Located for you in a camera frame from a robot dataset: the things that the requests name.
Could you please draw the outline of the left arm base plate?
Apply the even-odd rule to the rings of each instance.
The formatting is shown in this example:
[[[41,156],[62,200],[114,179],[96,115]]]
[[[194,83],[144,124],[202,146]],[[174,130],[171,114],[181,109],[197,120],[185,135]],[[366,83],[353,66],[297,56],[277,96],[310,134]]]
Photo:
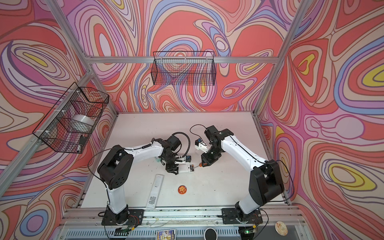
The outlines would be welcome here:
[[[142,224],[143,209],[123,210],[119,214],[115,214],[112,210],[107,208],[103,215],[102,226],[130,226],[137,227]]]

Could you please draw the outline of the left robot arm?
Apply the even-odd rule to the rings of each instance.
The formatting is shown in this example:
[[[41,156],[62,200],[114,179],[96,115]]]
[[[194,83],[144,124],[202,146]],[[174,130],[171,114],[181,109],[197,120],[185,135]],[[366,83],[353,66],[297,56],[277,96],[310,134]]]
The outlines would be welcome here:
[[[185,133],[174,133],[168,139],[155,139],[147,145],[132,148],[124,148],[115,145],[109,149],[108,154],[99,164],[97,173],[99,179],[105,184],[108,204],[103,215],[103,226],[132,226],[137,227],[142,224],[143,210],[131,212],[126,202],[124,184],[128,180],[129,173],[134,163],[139,163],[151,158],[157,158],[165,166],[167,173],[178,175],[180,165],[191,165],[191,156],[188,155],[191,147],[191,140],[188,140],[186,153],[178,155],[176,151],[182,146],[177,135]]]

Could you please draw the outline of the small white remote control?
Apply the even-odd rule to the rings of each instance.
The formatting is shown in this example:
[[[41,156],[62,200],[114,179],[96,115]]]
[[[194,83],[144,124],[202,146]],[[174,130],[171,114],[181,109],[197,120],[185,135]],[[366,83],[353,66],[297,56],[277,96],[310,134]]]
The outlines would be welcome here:
[[[195,167],[193,164],[178,164],[178,174],[193,173],[194,171]]]

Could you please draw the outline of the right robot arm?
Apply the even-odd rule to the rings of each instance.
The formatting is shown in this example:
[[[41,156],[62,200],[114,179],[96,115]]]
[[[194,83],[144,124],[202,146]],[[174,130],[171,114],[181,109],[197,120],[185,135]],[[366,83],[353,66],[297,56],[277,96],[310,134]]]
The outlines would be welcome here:
[[[220,131],[210,126],[205,129],[205,135],[208,144],[201,138],[195,140],[195,148],[203,152],[202,167],[213,165],[223,153],[227,153],[250,173],[248,194],[233,208],[222,209],[223,222],[251,222],[261,207],[285,191],[280,165],[275,160],[268,161],[252,152],[229,129]]]

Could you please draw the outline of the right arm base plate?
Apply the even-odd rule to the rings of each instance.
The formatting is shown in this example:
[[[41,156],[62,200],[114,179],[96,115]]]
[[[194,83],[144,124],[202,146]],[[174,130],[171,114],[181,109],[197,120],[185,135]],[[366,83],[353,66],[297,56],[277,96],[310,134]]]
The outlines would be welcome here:
[[[223,220],[225,225],[234,224],[253,224],[259,225],[263,223],[263,218],[260,210],[254,210],[249,214],[244,214],[237,208],[223,208],[221,214],[218,215]]]

